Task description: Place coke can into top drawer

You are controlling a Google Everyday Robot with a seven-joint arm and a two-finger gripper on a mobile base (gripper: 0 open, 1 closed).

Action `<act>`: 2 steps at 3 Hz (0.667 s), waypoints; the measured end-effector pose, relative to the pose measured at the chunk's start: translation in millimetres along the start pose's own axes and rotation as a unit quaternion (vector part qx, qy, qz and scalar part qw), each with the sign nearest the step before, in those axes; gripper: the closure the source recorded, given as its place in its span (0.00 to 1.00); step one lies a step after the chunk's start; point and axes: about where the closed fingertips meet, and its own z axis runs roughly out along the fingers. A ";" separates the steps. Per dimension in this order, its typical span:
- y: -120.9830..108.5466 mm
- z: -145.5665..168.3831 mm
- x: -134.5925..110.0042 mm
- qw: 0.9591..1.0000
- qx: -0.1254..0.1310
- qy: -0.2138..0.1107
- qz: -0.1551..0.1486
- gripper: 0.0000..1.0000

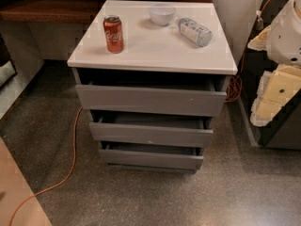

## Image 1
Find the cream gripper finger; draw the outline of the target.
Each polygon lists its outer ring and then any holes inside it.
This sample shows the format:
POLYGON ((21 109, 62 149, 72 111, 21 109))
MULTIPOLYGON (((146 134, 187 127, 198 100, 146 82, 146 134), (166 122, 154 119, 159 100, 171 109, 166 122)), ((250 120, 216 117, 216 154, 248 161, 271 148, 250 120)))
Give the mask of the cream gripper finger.
POLYGON ((266 26, 260 33, 258 36, 256 36, 254 39, 252 39, 247 47, 249 49, 255 50, 255 51, 266 51, 267 50, 267 38, 268 35, 270 33, 270 28, 271 26, 268 25, 266 26))
POLYGON ((264 72, 251 107, 251 123, 266 126, 300 89, 300 66, 279 64, 273 72, 264 72))

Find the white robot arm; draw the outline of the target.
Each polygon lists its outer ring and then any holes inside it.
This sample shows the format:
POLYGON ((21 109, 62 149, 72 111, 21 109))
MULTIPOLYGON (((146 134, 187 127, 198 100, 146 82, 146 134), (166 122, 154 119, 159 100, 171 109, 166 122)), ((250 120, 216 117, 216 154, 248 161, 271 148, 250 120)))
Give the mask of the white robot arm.
POLYGON ((272 72, 263 72, 251 107, 251 123, 263 127, 301 89, 301 0, 289 0, 247 47, 266 51, 277 64, 272 72))

